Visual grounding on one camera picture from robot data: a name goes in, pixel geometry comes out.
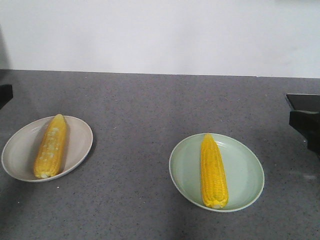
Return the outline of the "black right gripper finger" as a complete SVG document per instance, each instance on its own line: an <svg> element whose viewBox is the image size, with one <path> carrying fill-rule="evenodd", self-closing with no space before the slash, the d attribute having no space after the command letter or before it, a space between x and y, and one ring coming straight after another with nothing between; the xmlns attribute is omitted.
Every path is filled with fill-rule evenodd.
<svg viewBox="0 0 320 240"><path fill-rule="evenodd" d="M293 110L289 114L289 125L306 138L307 148L320 157L320 113Z"/></svg>

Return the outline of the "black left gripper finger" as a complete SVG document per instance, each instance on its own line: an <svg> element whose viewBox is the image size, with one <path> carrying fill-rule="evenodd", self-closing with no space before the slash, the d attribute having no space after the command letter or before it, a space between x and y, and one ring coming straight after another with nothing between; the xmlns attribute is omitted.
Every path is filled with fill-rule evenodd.
<svg viewBox="0 0 320 240"><path fill-rule="evenodd" d="M11 84L0 86L0 109L2 109L13 98L13 87Z"/></svg>

